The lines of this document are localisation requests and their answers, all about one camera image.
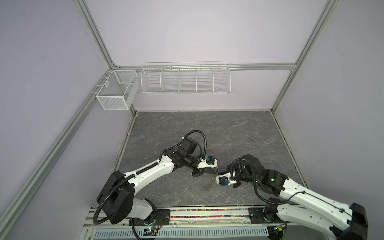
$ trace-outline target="metal beam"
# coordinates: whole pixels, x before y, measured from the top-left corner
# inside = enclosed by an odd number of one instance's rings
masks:
[[[307,42],[305,43],[305,46],[303,50],[300,53],[299,58],[296,61],[296,69],[292,70],[291,73],[288,76],[287,81],[285,82],[283,88],[281,89],[279,95],[276,98],[275,103],[273,104],[273,107],[271,111],[274,113],[276,109],[279,107],[281,101],[283,100],[284,96],[288,92],[289,87],[291,86],[293,80],[297,76],[297,73],[302,68],[303,63],[305,59],[308,57],[309,53],[313,49],[317,39],[321,35],[322,31],[324,30],[325,25],[327,24],[329,18],[333,14],[334,10],[338,6],[340,0],[328,0],[325,4],[323,11],[321,12],[320,17],[318,18],[314,29],[311,32],[310,37],[308,38]]]
[[[100,35],[98,28],[96,27],[96,23],[93,20],[87,3],[85,2],[85,0],[72,0],[72,2],[76,6],[80,17],[84,22],[85,27],[87,28],[92,40],[94,41],[97,49],[100,52],[101,57],[105,62],[105,65],[107,65],[108,69],[115,68],[115,63],[112,61],[108,49]]]
[[[177,67],[175,65],[156,65],[157,68],[170,68]],[[182,65],[182,67],[195,68],[196,65]],[[118,66],[115,70],[134,70],[141,73],[143,66]],[[230,64],[229,70],[243,71],[243,70],[295,70],[296,63],[246,63],[246,64]]]
[[[53,143],[49,151],[45,154],[39,165],[28,178],[24,186],[17,193],[15,198],[9,204],[3,215],[0,217],[0,240],[4,240],[10,234],[12,228],[15,226],[25,209],[28,207],[32,198],[35,196],[44,180],[51,172],[52,168],[64,152],[65,148],[87,117],[89,111],[92,109],[96,102],[96,93],[99,91],[101,85],[105,82],[111,71],[107,71],[101,78],[97,86],[88,95],[85,102],[76,112],[75,116],[71,119],[56,141]]]

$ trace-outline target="divided wire rack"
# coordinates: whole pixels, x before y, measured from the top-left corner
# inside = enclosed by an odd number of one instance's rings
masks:
[[[105,110],[129,110],[139,85],[136,71],[113,70],[96,97]]]
[[[231,92],[228,62],[143,63],[142,66],[144,94]]]

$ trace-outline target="gray marble floor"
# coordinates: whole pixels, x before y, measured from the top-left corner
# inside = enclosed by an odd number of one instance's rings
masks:
[[[127,172],[156,160],[162,149],[179,142],[198,129],[207,138],[207,155],[218,159],[226,170],[235,158],[251,154],[267,169],[280,171],[301,182],[290,154],[270,112],[139,112],[119,170]],[[199,134],[190,137],[203,144]],[[149,198],[156,206],[174,205],[263,205],[250,183],[234,189],[215,183],[212,174],[192,177],[181,168],[143,188],[136,197]]]

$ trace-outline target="wire basket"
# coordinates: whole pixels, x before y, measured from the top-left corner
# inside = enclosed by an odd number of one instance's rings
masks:
[[[144,94],[230,93],[229,63],[148,66],[141,74]]]
[[[113,70],[96,97],[105,110],[129,110],[139,85],[136,71]]]

